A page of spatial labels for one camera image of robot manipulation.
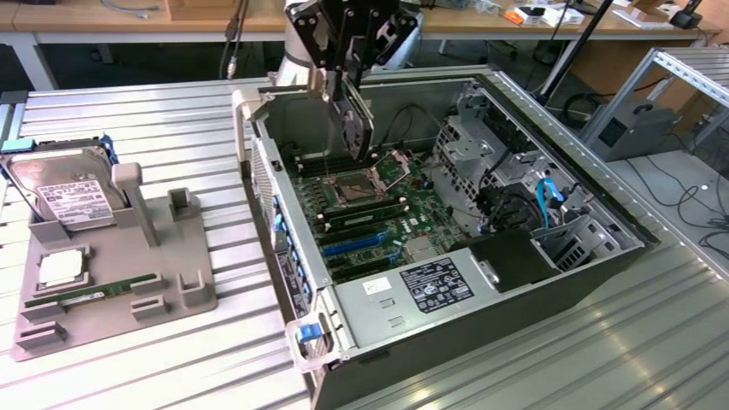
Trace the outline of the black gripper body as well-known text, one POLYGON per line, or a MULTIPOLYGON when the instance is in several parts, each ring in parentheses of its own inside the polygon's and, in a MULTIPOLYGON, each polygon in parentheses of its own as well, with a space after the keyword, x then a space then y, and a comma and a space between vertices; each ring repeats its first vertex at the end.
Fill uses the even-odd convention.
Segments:
POLYGON ((366 27, 371 18, 379 26, 399 10, 398 0, 323 0, 322 13, 332 28, 366 27))

